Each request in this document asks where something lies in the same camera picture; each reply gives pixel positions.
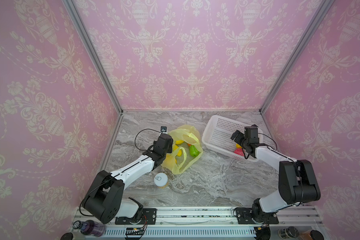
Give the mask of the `black mounting plate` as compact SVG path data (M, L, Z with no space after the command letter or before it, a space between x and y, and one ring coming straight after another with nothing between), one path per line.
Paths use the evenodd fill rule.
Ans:
M116 225L154 225L156 223L157 209L143 208L139 209L131 218L116 217Z
M233 212L239 225L277 225L279 219L276 213L264 213L262 210L237 207Z

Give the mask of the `purple drink bottle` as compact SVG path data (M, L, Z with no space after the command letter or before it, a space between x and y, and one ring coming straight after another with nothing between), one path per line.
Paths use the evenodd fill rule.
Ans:
M103 223L93 220L75 221L72 227L74 230L79 230L85 236L93 237L101 237L106 231L106 226Z

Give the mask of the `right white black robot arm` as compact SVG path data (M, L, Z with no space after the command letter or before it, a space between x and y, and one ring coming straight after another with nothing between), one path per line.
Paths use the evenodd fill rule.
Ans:
M242 148L245 157L263 161L278 171L278 189L272 194L254 200L251 217L255 223L268 224L277 212L293 205L318 201L320 187L313 165L308 160L296 160L278 152L268 144L260 143L258 126L235 131L231 140Z

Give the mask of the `red lychee fruit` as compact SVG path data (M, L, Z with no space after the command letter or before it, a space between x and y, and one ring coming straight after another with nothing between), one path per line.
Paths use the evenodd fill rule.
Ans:
M242 148L236 148L236 150L234 151L234 153L237 154L237 155L239 155L239 156L242 156L242 157L245 156Z

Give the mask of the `yellow-green plastic bag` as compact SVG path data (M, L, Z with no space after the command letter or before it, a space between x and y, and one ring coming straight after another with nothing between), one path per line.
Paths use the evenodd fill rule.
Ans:
M177 157L174 151L172 151L171 154L167 154L166 159L162 163L162 167L168 169L174 175L180 175L197 162L203 155L204 151L201 146L201 136L199 131L190 125L182 125L177 129L170 131L169 135L174 140L173 145L177 140L185 142L183 144L184 151L181 157ZM200 154L196 158L193 158L190 155L190 145L194 145L197 150L200 151Z

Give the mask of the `white plastic basket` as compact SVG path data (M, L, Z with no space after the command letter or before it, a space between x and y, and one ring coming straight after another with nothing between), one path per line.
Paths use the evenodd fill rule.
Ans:
M258 162L259 160L252 156L249 156L249 158L246 159L242 154L236 154L236 142L231 139L231 136L235 131L243 133L245 128L251 125L252 124L242 123L214 115L211 117L204 130L202 142L207 149L230 157L236 161Z

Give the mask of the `black round object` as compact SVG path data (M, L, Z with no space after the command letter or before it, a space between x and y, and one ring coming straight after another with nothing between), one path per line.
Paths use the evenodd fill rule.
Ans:
M73 240L73 239L74 239L73 233L65 233L60 238L60 240Z
M309 235L312 238L312 240L324 240L325 239L323 234L317 230L310 231Z

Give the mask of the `green fruit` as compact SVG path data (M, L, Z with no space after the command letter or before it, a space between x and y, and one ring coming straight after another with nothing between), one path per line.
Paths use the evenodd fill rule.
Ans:
M196 158L200 154L200 151L198 151L197 148L194 145L189 146L189 151L190 151L190 155L193 158Z

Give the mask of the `small circuit board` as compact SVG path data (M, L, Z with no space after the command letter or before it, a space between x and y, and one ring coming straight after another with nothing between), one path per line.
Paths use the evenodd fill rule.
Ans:
M145 232L146 232L145 227L141 227L141 228L126 228L126 238L141 238Z

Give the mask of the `black round object left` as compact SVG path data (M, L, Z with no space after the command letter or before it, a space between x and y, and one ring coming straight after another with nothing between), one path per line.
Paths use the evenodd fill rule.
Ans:
M60 240L73 240L73 239L74 239L73 233L65 233L60 238Z

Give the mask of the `metal can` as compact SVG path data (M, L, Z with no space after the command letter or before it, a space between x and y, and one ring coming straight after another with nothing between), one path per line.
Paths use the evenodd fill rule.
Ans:
M299 235L299 230L293 226L278 230L278 236L282 240L296 239Z

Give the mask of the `orange fruit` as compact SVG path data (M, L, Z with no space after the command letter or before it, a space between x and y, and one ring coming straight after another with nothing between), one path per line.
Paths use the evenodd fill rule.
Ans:
M181 157L183 155L184 151L184 144L185 142L182 140L175 141L175 144L173 145L173 151L176 153L177 157Z

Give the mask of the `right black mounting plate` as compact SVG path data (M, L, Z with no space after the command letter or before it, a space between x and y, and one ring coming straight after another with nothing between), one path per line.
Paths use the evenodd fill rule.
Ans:
M279 219L276 213L264 213L262 210L237 207L233 212L239 225L277 225Z

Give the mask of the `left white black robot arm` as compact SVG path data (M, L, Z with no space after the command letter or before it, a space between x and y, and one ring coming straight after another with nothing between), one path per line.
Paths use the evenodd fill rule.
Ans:
M110 173L105 170L97 173L79 208L87 210L103 224L114 218L139 222L144 206L132 198L124 199L124 190L160 166L167 154L172 153L173 143L170 135L162 133L134 162Z

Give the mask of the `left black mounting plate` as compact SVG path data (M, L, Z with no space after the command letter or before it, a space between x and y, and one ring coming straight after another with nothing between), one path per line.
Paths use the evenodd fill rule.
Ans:
M131 218L116 217L116 225L154 225L156 223L157 209L143 208L139 209Z

